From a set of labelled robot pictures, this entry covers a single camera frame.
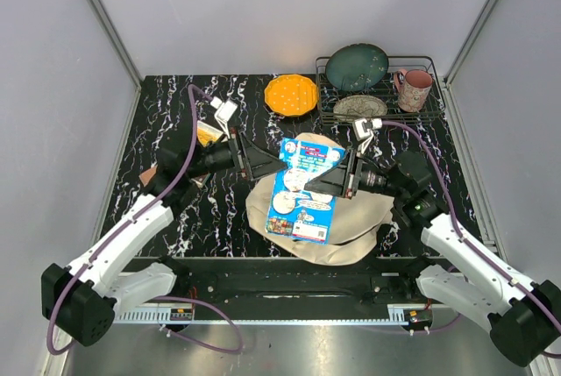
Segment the beige canvas backpack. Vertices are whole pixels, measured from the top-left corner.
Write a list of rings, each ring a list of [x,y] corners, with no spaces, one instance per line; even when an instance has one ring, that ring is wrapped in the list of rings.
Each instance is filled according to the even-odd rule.
[[[301,133],[295,138],[343,149],[338,143],[318,134]],[[325,245],[269,234],[265,224],[275,175],[259,180],[247,196],[245,207],[248,223],[251,229],[273,245],[309,263],[346,266],[359,262],[377,245],[381,225],[391,221],[393,197],[358,192],[352,199],[334,196],[336,205],[329,241]]]

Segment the blue treehouse book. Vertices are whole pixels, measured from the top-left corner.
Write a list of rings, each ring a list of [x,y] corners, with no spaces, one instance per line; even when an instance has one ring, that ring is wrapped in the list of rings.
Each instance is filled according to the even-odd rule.
[[[344,150],[315,142],[284,138],[279,159],[287,168],[275,175],[265,229],[269,234],[320,245],[329,241],[336,200],[307,190],[306,183],[333,168]]]

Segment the yellow illustrated book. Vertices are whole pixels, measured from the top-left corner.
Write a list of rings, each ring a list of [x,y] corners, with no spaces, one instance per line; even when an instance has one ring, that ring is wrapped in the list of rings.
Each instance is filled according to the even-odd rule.
[[[203,121],[197,122],[197,140],[202,146],[208,146],[218,142],[224,133],[214,126],[206,124]]]

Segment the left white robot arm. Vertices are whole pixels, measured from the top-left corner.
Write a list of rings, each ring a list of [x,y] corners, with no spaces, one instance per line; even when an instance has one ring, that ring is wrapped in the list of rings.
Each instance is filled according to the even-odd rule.
[[[59,355],[53,333],[63,330],[83,346],[103,337],[114,320],[137,306],[165,296],[180,302],[189,291],[185,268],[169,257],[142,271],[121,273],[133,257],[187,207],[198,187],[194,179],[232,169],[249,181],[285,170],[277,155],[232,129],[207,146],[192,140],[185,151],[166,150],[156,172],[131,209],[105,236],[67,266],[51,264],[41,275],[41,312],[47,319],[46,346]]]

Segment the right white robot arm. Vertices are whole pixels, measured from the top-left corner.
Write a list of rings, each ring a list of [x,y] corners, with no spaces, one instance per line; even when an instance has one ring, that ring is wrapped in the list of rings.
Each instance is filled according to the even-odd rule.
[[[432,176],[420,153],[401,153],[381,171],[350,150],[305,188],[347,199],[358,192],[392,197],[394,220],[459,272],[418,259],[398,280],[401,298],[414,303],[426,297],[455,309],[506,359],[526,367],[560,337],[560,289],[550,280],[535,282],[461,229],[452,208],[431,193]]]

